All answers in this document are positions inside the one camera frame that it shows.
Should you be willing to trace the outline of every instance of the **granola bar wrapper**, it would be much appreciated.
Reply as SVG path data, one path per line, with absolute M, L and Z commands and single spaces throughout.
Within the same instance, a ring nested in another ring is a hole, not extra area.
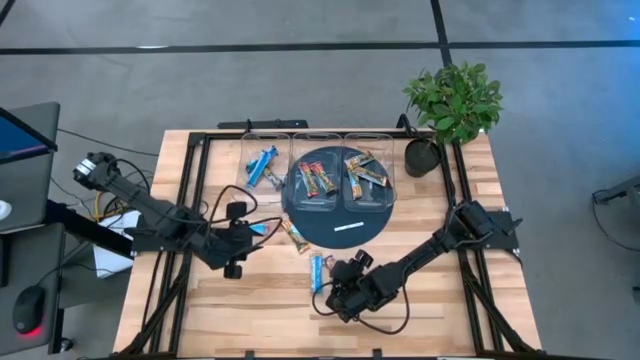
M 368 164 L 373 160 L 375 160 L 375 158 L 371 154 L 371 151 L 367 150 L 360 155 L 345 160 L 344 162 L 347 164 L 347 169 L 353 170 L 359 166 Z
M 287 235 L 289 235 L 289 238 L 291 238 L 291 241 L 293 241 L 293 243 L 296 245 L 296 249 L 298 249 L 298 254 L 302 255 L 311 248 L 307 240 L 305 240 L 304 237 L 302 237 L 302 234 L 300 234 L 296 226 L 293 225 L 293 223 L 289 219 L 289 215 L 287 214 L 282 215 L 281 226 L 287 232 Z
M 376 174 L 371 170 L 367 170 L 365 168 L 357 167 L 353 169 L 353 173 L 358 177 L 361 177 L 365 180 L 369 180 L 374 184 L 378 184 L 382 187 L 387 186 L 387 177 L 382 176 L 380 174 Z
M 329 179 L 329 176 L 327 176 L 327 173 L 324 171 L 324 168 L 322 167 L 322 163 L 320 161 L 316 161 L 313 164 L 310 164 L 309 167 L 311 168 L 311 171 L 313 171 L 313 173 L 316 174 L 318 179 L 320 179 L 320 186 L 322 186 L 322 188 L 327 194 L 333 191 L 336 191 L 338 189 L 333 184 L 333 182 L 331 182 L 331 179 Z
M 304 186 L 307 188 L 307 196 L 312 198 L 318 195 L 318 185 L 316 185 L 315 180 L 313 180 L 313 174 L 311 173 L 309 164 L 301 162 L 298 164 L 298 168 L 302 173 L 302 182 L 304 182 Z
M 264 174 L 264 177 L 266 177 L 267 180 L 269 180 L 271 185 L 273 185 L 273 187 L 276 190 L 282 189 L 282 179 L 277 177 L 276 174 L 273 173 L 273 170 L 271 170 L 270 167 L 267 166 L 266 168 L 264 168 L 264 171 L 262 173 Z
M 358 176 L 353 171 L 347 169 L 349 175 L 349 184 L 351 185 L 351 193 L 353 194 L 353 200 L 357 200 L 362 197 L 362 186 L 358 181 Z

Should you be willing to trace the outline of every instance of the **metal bracket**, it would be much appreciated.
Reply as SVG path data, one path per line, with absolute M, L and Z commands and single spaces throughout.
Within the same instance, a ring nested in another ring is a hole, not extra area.
M 514 225 L 519 224 L 518 220 L 513 221 L 511 213 L 508 211 L 488 211 L 489 216 L 493 219 L 501 228 L 512 228 Z M 502 232 L 496 232 L 491 235 L 482 244 L 471 245 L 468 249 L 501 249 L 501 250 L 513 250 L 518 249 L 518 237 L 515 231 L 512 231 L 509 235 Z

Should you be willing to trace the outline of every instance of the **white paper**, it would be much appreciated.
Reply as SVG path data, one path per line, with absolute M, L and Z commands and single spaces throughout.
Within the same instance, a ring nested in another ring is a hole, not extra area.
M 111 225 L 109 230 L 120 234 L 129 240 L 133 240 L 130 235 L 125 234 L 124 229 L 135 227 L 138 223 L 138 217 L 140 217 L 139 211 L 130 211 L 124 214 L 122 217 L 120 215 L 115 215 L 104 219 L 100 222 L 100 226 L 107 227 Z M 93 245 L 93 257 L 96 261 L 96 275 L 101 279 L 113 275 L 109 271 L 117 273 L 133 266 L 133 260 L 120 256 L 118 254 L 114 254 L 111 251 L 105 250 L 97 245 Z

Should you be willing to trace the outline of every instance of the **white label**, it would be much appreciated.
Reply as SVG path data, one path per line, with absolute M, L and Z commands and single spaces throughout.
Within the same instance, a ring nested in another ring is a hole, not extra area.
M 349 224 L 349 225 L 344 225 L 344 226 L 338 226 L 337 228 L 334 228 L 333 231 L 338 232 L 338 231 L 342 231 L 342 230 L 348 230 L 348 229 L 353 229 L 355 227 L 360 227 L 364 225 L 363 222 L 359 222 L 359 223 L 354 223 L 354 224 Z

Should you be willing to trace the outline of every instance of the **green plant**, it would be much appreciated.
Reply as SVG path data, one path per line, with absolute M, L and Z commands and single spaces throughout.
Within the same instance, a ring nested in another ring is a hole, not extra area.
M 436 140 L 451 143 L 459 139 L 465 144 L 480 130 L 491 129 L 500 120 L 500 82 L 487 84 L 486 66 L 470 66 L 466 62 L 450 65 L 434 76 L 420 72 L 417 79 L 403 90 L 409 96 L 409 107 L 418 111 L 418 125 L 435 130 Z

